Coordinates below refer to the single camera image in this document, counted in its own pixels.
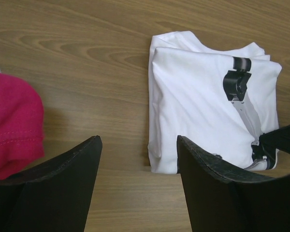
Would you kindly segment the pink t shirt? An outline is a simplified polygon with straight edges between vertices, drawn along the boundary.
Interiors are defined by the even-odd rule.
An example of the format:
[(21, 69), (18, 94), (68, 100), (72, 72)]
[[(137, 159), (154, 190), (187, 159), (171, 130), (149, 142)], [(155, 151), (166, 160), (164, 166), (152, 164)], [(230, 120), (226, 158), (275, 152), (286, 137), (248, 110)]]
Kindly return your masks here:
[(0, 180), (44, 156), (44, 107), (26, 81), (0, 73)]

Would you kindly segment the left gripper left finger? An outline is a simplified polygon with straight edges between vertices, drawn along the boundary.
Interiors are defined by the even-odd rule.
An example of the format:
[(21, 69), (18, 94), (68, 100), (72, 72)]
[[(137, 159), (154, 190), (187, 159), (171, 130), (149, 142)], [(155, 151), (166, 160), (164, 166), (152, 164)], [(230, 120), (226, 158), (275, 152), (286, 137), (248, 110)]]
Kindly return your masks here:
[(0, 180), (0, 232), (82, 232), (102, 153), (93, 136)]

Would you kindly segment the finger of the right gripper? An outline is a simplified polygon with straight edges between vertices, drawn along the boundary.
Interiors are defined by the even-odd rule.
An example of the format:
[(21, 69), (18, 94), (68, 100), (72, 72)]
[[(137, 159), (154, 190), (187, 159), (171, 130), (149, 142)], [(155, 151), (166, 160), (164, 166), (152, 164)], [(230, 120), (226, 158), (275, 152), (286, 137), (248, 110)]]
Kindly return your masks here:
[(260, 142), (290, 154), (290, 125), (261, 135)]

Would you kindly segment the white t shirt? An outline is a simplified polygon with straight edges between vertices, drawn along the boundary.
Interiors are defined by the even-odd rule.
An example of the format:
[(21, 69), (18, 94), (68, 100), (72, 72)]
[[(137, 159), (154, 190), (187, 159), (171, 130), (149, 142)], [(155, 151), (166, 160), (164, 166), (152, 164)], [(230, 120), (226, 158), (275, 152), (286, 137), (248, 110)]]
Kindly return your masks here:
[(217, 51), (190, 31), (153, 36), (148, 65), (151, 171), (179, 172), (179, 135), (237, 167), (274, 169), (278, 150), (262, 145), (261, 136), (279, 127), (276, 82), (281, 69), (256, 43)]

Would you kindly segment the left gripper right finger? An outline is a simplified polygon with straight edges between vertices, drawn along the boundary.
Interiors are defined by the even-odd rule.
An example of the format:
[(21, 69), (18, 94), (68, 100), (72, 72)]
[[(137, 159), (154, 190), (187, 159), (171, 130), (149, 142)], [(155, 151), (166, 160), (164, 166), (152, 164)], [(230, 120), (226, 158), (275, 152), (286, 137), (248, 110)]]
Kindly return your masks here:
[(194, 232), (290, 232), (290, 174), (246, 171), (184, 136), (177, 152)]

